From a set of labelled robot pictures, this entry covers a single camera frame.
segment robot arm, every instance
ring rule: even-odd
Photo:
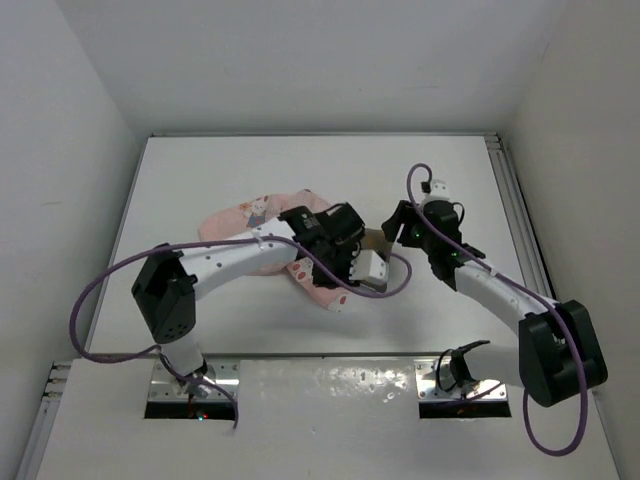
[[[424,200],[420,208],[430,223],[491,266],[481,251],[462,243],[460,218],[455,204],[449,201],[446,184],[435,180],[423,182],[422,192]],[[576,365],[561,330],[545,306],[443,241],[424,224],[410,202],[401,201],[393,216],[383,223],[382,230],[387,241],[397,239],[405,247],[422,249],[439,280],[480,303],[518,337],[517,351],[487,345],[488,341],[452,350],[448,373],[458,387],[481,378],[521,384],[538,404],[549,407],[579,393],[578,368],[584,368],[588,388],[606,381],[604,358],[589,313],[580,303],[561,304],[544,299],[556,309],[572,333],[582,359],[582,365]]]
[[[364,223],[349,204],[313,214],[306,207],[212,245],[153,255],[138,275],[132,293],[154,341],[179,375],[205,375],[206,363],[196,343],[196,301],[220,285],[263,266],[300,258],[298,245],[311,252],[331,273],[352,286],[385,282],[386,263],[373,251],[360,251]],[[270,237],[289,240],[269,241]],[[336,284],[314,266],[313,282]]]

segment pink cloth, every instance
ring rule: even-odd
[[[200,239],[203,241],[224,240],[244,230],[262,225],[284,210],[301,206],[316,213],[326,210],[331,204],[310,190],[301,190],[293,195],[264,195],[209,216],[200,227]],[[311,281],[313,263],[308,258],[301,258],[288,264],[269,265],[261,268],[254,275],[270,275],[284,268],[317,303],[334,312],[343,310],[350,293],[344,288],[330,289],[314,286]]]

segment black clamp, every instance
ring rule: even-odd
[[[278,218],[289,224],[295,233],[293,239],[309,250],[331,273],[349,285],[360,284],[349,280],[349,274],[354,252],[360,249],[365,228],[362,218],[350,204],[337,204],[315,214],[307,207],[296,207],[282,212]],[[338,286],[315,264],[312,275],[316,286]]]
[[[442,235],[477,258],[485,258],[484,253],[462,243],[460,218],[454,204],[446,200],[434,200],[424,205],[422,213]],[[382,224],[382,231],[388,242],[396,241],[403,247],[420,248],[427,254],[431,271],[438,280],[453,290],[456,289],[455,270],[470,260],[427,227],[411,202],[401,200],[395,212]]]
[[[467,362],[464,360],[464,355],[469,353],[474,348],[480,347],[482,345],[488,345],[491,343],[489,340],[478,340],[475,342],[471,342],[462,347],[458,347],[456,349],[449,348],[440,354],[438,358],[438,362],[436,363],[436,387],[438,387],[443,392],[449,393],[455,387],[462,388],[464,385],[468,385],[470,383],[476,383],[477,380],[471,376],[469,372],[469,367],[467,367]],[[447,354],[451,355],[451,360],[449,361],[449,371],[451,372],[451,376],[455,380],[455,382],[448,388],[443,388],[442,383],[440,381],[440,370],[442,366],[442,360]]]

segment purple cable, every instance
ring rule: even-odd
[[[433,224],[429,221],[429,219],[427,219],[427,217],[424,216],[424,214],[420,210],[419,205],[416,203],[416,200],[413,196],[413,189],[411,188],[411,181],[413,180],[413,174],[419,168],[424,168],[429,173],[429,180],[428,180],[429,182],[433,179],[433,172],[431,171],[431,168],[424,163],[418,163],[413,167],[411,167],[411,170],[409,170],[409,174],[407,175],[407,194],[409,195],[409,201],[411,202],[411,205],[413,206],[414,210],[418,214],[418,217],[420,217],[420,219],[427,226],[427,228],[429,228],[429,230],[431,230],[431,232],[434,235],[436,235],[440,240],[447,243],[451,247],[455,248],[458,252],[468,256],[470,259],[472,259],[474,262],[476,262],[485,270],[492,271],[493,268],[490,265],[483,262],[478,257],[476,257],[473,253],[468,251],[466,248],[462,247],[461,245],[458,245],[456,242],[454,242],[449,237],[444,235],[435,226],[433,226]],[[576,346],[576,342],[571,336],[571,332],[569,331],[567,324],[564,322],[562,317],[560,317],[558,312],[556,312],[555,308],[553,308],[553,306],[549,302],[547,302],[544,298],[542,298],[533,290],[530,290],[527,287],[520,285],[518,282],[510,279],[509,277],[503,275],[502,273],[496,273],[495,276],[496,278],[498,278],[499,280],[501,280],[503,283],[507,284],[511,288],[520,290],[521,292],[534,298],[549,311],[549,313],[553,316],[554,320],[558,323],[558,327],[560,328],[560,330],[562,331],[562,334],[566,339],[573,361],[576,362],[576,365],[581,365],[582,360],[580,359],[580,353],[578,352],[578,347]],[[542,444],[540,444],[540,442],[538,442],[538,439],[535,437],[531,429],[531,419],[529,418],[529,404],[528,404],[529,394],[527,393],[526,390],[524,392],[524,397],[522,398],[522,413],[524,416],[524,427],[527,431],[527,435],[531,439],[531,443],[533,443],[533,445],[538,450],[552,457],[563,457],[565,455],[568,455],[574,452],[578,448],[578,446],[580,445],[580,442],[582,442],[582,438],[584,437],[584,433],[587,428],[587,416],[589,413],[589,398],[587,395],[587,379],[585,377],[584,368],[578,368],[578,384],[580,386],[580,419],[578,422],[578,428],[576,429],[576,434],[573,437],[573,440],[571,441],[571,443],[569,443],[569,445],[559,450],[551,450],[543,446]]]
[[[393,295],[396,295],[397,293],[400,293],[402,290],[404,290],[404,288],[407,286],[407,284],[411,280],[411,276],[413,275],[413,269],[411,268],[411,264],[409,263],[409,261],[406,258],[404,258],[404,257],[402,257],[402,256],[400,256],[398,254],[391,253],[392,257],[397,258],[402,263],[404,263],[405,266],[407,267],[407,275],[406,275],[405,279],[402,281],[402,283],[400,284],[399,287],[397,287],[394,290],[391,290],[389,292],[385,292],[385,293],[368,292],[366,290],[360,290],[360,289],[354,288],[354,287],[344,283],[342,280],[340,280],[338,277],[336,277],[327,267],[325,267],[311,252],[309,252],[309,250],[304,248],[302,245],[297,244],[293,240],[288,239],[288,238],[284,238],[284,237],[276,237],[276,236],[263,237],[263,239],[264,240],[268,240],[268,241],[273,241],[273,242],[286,243],[287,245],[291,245],[292,247],[297,248],[304,256],[309,257],[309,259],[314,264],[316,264],[320,268],[320,270],[322,270],[327,275],[327,277],[329,277],[333,282],[335,282],[336,284],[338,284],[342,288],[348,290],[349,292],[354,293],[356,295],[359,295],[361,297],[387,298],[387,297],[391,297]],[[126,267],[127,265],[129,265],[129,264],[131,264],[133,262],[136,262],[138,260],[142,260],[143,258],[149,257],[151,255],[156,255],[156,254],[160,254],[160,253],[167,253],[167,252],[173,252],[175,250],[188,250],[188,249],[192,249],[192,248],[218,247],[218,246],[229,246],[229,245],[249,245],[249,244],[252,244],[252,243],[258,243],[260,241],[261,240],[258,240],[256,238],[251,238],[251,239],[247,239],[247,240],[219,240],[219,241],[210,241],[210,242],[192,242],[192,243],[178,243],[178,244],[175,244],[175,245],[163,245],[161,247],[156,247],[156,248],[152,248],[150,250],[145,250],[144,252],[137,253],[135,255],[132,255],[132,256],[130,256],[128,258],[125,258],[124,260],[121,260],[121,261],[113,264],[111,267],[107,268],[105,271],[100,273],[96,278],[94,278],[84,288],[84,290],[82,290],[82,292],[78,296],[78,299],[74,303],[73,308],[71,309],[71,315],[70,315],[70,318],[69,318],[69,337],[71,339],[71,345],[73,345],[73,348],[76,350],[76,352],[78,352],[78,354],[82,358],[85,358],[85,359],[90,360],[90,361],[95,362],[95,363],[103,363],[103,364],[116,364],[116,363],[128,362],[129,360],[136,360],[138,358],[146,357],[147,355],[149,355],[151,353],[154,353],[156,350],[160,350],[161,349],[160,345],[156,344],[156,345],[152,345],[152,346],[150,346],[148,348],[145,348],[144,350],[142,350],[142,351],[140,351],[138,353],[130,353],[130,354],[97,355],[97,354],[88,352],[80,344],[80,341],[78,340],[78,315],[80,313],[80,308],[82,307],[82,304],[84,303],[86,298],[89,296],[89,294],[98,285],[100,285],[103,281],[105,281],[107,279],[107,277],[109,277],[112,273],[120,270],[123,267]],[[234,408],[234,411],[235,411],[235,421],[234,421],[234,424],[233,424],[233,428],[236,428],[236,426],[238,425],[238,404],[233,399],[231,394],[229,394],[229,392],[227,392],[225,389],[219,387],[218,385],[215,385],[215,384],[213,384],[211,382],[208,382],[206,380],[195,379],[195,378],[190,378],[190,377],[183,377],[183,376],[179,375],[177,372],[175,372],[175,370],[173,370],[171,368],[171,366],[169,365],[168,361],[166,360],[166,358],[162,354],[160,355],[160,361],[165,366],[165,368],[171,374],[173,374],[176,378],[178,378],[180,380],[183,380],[183,381],[186,381],[186,382],[190,382],[190,383],[192,383],[194,385],[201,385],[201,384],[205,384],[206,383],[207,385],[211,386],[215,390],[217,390],[220,393],[222,393],[225,397],[227,397],[231,401],[231,403],[233,404],[233,408]]]

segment purple wire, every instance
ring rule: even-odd
[[[409,174],[407,175],[407,194],[409,195],[409,201],[413,205],[413,208],[415,209],[416,213],[418,214],[418,216],[420,217],[422,222],[440,240],[442,240],[443,242],[447,243],[451,247],[455,248],[458,252],[464,254],[465,256],[468,256],[470,259],[472,259],[474,262],[476,262],[478,265],[480,265],[485,270],[492,271],[493,268],[490,265],[488,265],[487,263],[483,262],[478,257],[476,257],[473,253],[468,251],[466,248],[462,247],[461,245],[458,245],[456,242],[454,242],[449,237],[444,235],[442,232],[440,232],[429,221],[429,219],[427,219],[427,217],[424,216],[424,214],[420,210],[420,207],[416,203],[416,200],[415,200],[415,198],[413,196],[413,189],[411,187],[411,182],[413,180],[413,174],[419,168],[423,168],[429,173],[429,180],[428,180],[429,182],[433,179],[433,172],[432,172],[431,168],[428,165],[426,165],[424,163],[418,163],[418,164],[414,165],[413,167],[411,167],[411,169],[409,170]],[[507,276],[505,276],[505,275],[503,275],[501,273],[496,273],[495,276],[496,276],[496,278],[501,280],[503,283],[509,285],[511,288],[515,288],[516,290],[519,290],[519,291],[529,295],[530,297],[534,298],[535,300],[540,302],[549,311],[549,313],[553,316],[554,320],[558,323],[558,327],[560,328],[560,330],[562,331],[562,334],[565,337],[565,340],[566,340],[567,345],[569,347],[569,351],[571,352],[571,357],[573,358],[573,361],[576,363],[576,365],[582,365],[582,360],[580,358],[580,353],[578,352],[578,347],[576,346],[576,342],[573,339],[573,337],[571,335],[571,332],[569,331],[569,328],[567,327],[567,324],[564,322],[564,320],[558,314],[558,312],[556,312],[555,308],[553,308],[553,306],[548,301],[546,301],[543,297],[538,295],[536,292],[534,292],[533,290],[530,290],[529,288],[527,288],[527,287],[525,287],[523,285],[520,285],[518,282],[510,279],[509,277],[507,277]],[[547,455],[550,455],[552,457],[563,457],[565,455],[568,455],[568,454],[574,452],[578,448],[578,446],[582,442],[582,438],[584,437],[584,434],[585,434],[585,431],[586,431],[586,428],[587,428],[587,416],[588,416],[588,413],[589,413],[589,398],[588,398],[588,395],[587,395],[587,379],[585,377],[584,368],[578,368],[578,384],[580,386],[580,419],[579,419],[579,422],[578,422],[578,428],[576,429],[576,434],[573,437],[573,440],[571,441],[571,443],[569,443],[569,445],[567,445],[566,447],[561,448],[559,450],[551,450],[551,449],[543,446],[538,441],[538,439],[535,437],[535,435],[533,433],[533,430],[531,429],[531,419],[529,418],[529,404],[528,404],[529,394],[527,393],[526,390],[524,392],[524,396],[522,398],[522,414],[524,416],[524,426],[525,426],[525,429],[527,431],[527,435],[531,439],[531,443],[533,443],[533,445],[538,450],[540,450],[541,452],[546,453]]]
[[[130,354],[104,355],[104,354],[94,354],[94,353],[91,353],[91,352],[87,351],[80,344],[80,340],[78,339],[78,315],[80,313],[80,308],[82,307],[82,304],[87,299],[89,294],[98,285],[100,285],[103,281],[105,281],[112,273],[120,270],[123,267],[126,267],[127,265],[129,265],[129,264],[131,264],[133,262],[136,262],[138,260],[142,260],[143,258],[149,257],[151,255],[156,255],[156,254],[160,254],[160,253],[167,253],[167,252],[173,252],[175,250],[188,250],[188,249],[192,249],[192,248],[218,247],[218,246],[230,246],[230,245],[249,245],[249,244],[252,244],[252,243],[259,243],[262,240],[268,240],[270,242],[273,241],[273,242],[286,243],[287,245],[291,245],[292,247],[297,248],[302,254],[304,254],[314,264],[316,264],[318,266],[318,268],[320,268],[320,270],[322,270],[325,273],[325,275],[327,275],[327,277],[329,277],[333,282],[335,282],[339,286],[343,287],[344,289],[348,290],[349,292],[352,292],[352,293],[354,293],[356,295],[359,295],[361,297],[387,298],[387,297],[391,297],[393,295],[396,295],[397,293],[399,293],[402,290],[404,290],[404,288],[407,286],[407,284],[409,283],[409,281],[411,280],[411,277],[413,275],[413,269],[411,268],[411,264],[409,263],[409,261],[406,258],[404,258],[404,257],[402,257],[402,256],[400,256],[400,255],[398,255],[396,253],[391,253],[392,257],[397,258],[398,260],[400,260],[402,263],[405,264],[405,266],[407,268],[407,275],[404,278],[404,280],[402,281],[402,283],[400,284],[400,286],[395,288],[394,290],[391,290],[389,292],[384,292],[384,293],[368,292],[366,290],[360,290],[360,289],[354,288],[354,287],[352,287],[350,285],[347,285],[342,280],[340,280],[338,277],[336,277],[311,252],[309,252],[309,250],[304,248],[302,245],[297,244],[296,242],[294,242],[291,239],[284,238],[284,237],[277,237],[277,236],[263,237],[263,239],[260,239],[260,240],[256,239],[256,238],[251,238],[251,239],[246,239],[246,240],[215,240],[215,241],[210,241],[210,242],[191,242],[191,243],[178,243],[178,244],[175,244],[175,245],[163,245],[163,246],[160,246],[160,247],[152,248],[150,250],[145,250],[144,252],[137,253],[135,255],[132,255],[132,256],[130,256],[128,258],[125,258],[124,260],[121,260],[121,261],[113,264],[111,267],[107,268],[102,273],[100,273],[96,278],[94,278],[84,288],[84,290],[82,290],[82,292],[78,296],[78,299],[74,303],[73,308],[71,309],[71,315],[69,317],[69,337],[71,339],[71,345],[73,345],[73,348],[76,350],[76,352],[78,352],[78,354],[82,358],[85,358],[85,359],[90,360],[90,361],[95,362],[95,363],[102,363],[102,364],[116,364],[116,363],[128,362],[129,360],[136,360],[136,359],[139,359],[139,358],[143,358],[143,357],[146,357],[147,355],[149,355],[151,353],[154,353],[157,350],[161,350],[161,346],[156,344],[156,345],[152,345],[152,346],[150,346],[148,348],[145,348],[144,350],[142,350],[142,351],[140,351],[138,353],[130,353]],[[175,370],[173,370],[171,368],[171,366],[169,365],[169,362],[167,361],[167,359],[162,354],[160,355],[160,361],[165,366],[165,368],[171,374],[173,374],[176,378],[178,378],[180,380],[183,380],[183,381],[186,381],[186,382],[190,382],[190,383],[192,383],[194,385],[207,384],[207,385],[211,386],[212,388],[214,388],[215,390],[217,390],[220,393],[222,393],[225,397],[227,397],[231,401],[231,403],[233,404],[233,408],[234,408],[234,411],[235,411],[235,421],[234,421],[234,424],[233,424],[233,428],[236,428],[236,426],[238,425],[238,404],[233,399],[231,394],[229,394],[229,392],[227,392],[225,389],[223,389],[223,388],[219,387],[218,385],[215,385],[215,384],[213,384],[213,383],[211,383],[209,381],[202,380],[202,379],[195,379],[195,378],[191,378],[191,377],[184,377],[182,375],[179,375]]]

